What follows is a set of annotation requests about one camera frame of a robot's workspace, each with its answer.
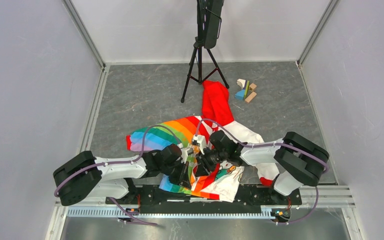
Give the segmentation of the rainbow hooded zip jacket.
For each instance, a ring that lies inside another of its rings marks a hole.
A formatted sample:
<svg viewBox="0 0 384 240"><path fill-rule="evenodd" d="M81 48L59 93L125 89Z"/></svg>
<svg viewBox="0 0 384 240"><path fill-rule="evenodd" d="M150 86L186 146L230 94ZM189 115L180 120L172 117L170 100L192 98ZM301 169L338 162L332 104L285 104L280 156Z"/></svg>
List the rainbow hooded zip jacket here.
<svg viewBox="0 0 384 240"><path fill-rule="evenodd" d="M229 92L220 82L206 81L203 84L202 108L200 116L187 116L160 123L159 127L148 130L139 128L126 136L126 148L132 152L140 150L162 150L181 140L183 145L191 143L193 135L198 132L209 141L213 132L226 129L230 138L237 138L247 143L263 143L262 136L234 119L229 106ZM217 164L216 170L208 176L196 176L197 161L188 158L190 167L188 174L191 188L170 183L164 175L159 184L163 191L193 195L201 198L222 200L232 203L237 194L240 179L244 172L243 166L234 166L227 161Z"/></svg>

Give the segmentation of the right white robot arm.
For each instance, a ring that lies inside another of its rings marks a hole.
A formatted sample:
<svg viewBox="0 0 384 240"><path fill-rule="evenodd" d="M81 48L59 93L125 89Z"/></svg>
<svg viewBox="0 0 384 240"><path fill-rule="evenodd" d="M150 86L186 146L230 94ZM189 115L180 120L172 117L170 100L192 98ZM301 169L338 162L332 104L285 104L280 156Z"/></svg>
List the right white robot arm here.
<svg viewBox="0 0 384 240"><path fill-rule="evenodd" d="M316 187L329 168L329 153L293 131L275 141L250 143L232 140L218 130L210 135L209 142L212 148L200 147L196 154L197 176L209 175L223 161L237 167L279 164L285 171L275 176L268 191L269 199L275 204L282 204L301 186Z"/></svg>

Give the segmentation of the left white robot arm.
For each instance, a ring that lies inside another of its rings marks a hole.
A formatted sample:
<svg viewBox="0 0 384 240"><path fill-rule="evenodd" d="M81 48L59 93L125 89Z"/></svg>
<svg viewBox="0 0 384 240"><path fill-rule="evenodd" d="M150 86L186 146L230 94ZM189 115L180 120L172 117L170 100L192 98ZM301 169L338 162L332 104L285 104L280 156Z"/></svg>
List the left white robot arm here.
<svg viewBox="0 0 384 240"><path fill-rule="evenodd" d="M190 146L180 144L126 158L103 158L90 150L82 151L53 172L54 196L63 206L91 198L114 198L131 204L137 198L133 179L163 174L175 184L189 185L187 159L193 152Z"/></svg>

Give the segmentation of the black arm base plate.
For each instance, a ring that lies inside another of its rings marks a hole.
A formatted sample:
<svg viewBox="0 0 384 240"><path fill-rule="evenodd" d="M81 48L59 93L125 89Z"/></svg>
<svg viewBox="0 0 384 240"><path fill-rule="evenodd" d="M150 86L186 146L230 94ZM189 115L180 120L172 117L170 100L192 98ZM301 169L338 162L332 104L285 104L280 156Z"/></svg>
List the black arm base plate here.
<svg viewBox="0 0 384 240"><path fill-rule="evenodd" d="M282 196L269 187L256 184L241 184L233 202L168 192L157 185L135 187L116 201L121 206L138 206L141 214L256 214L262 206L283 208L303 203L298 189L289 196Z"/></svg>

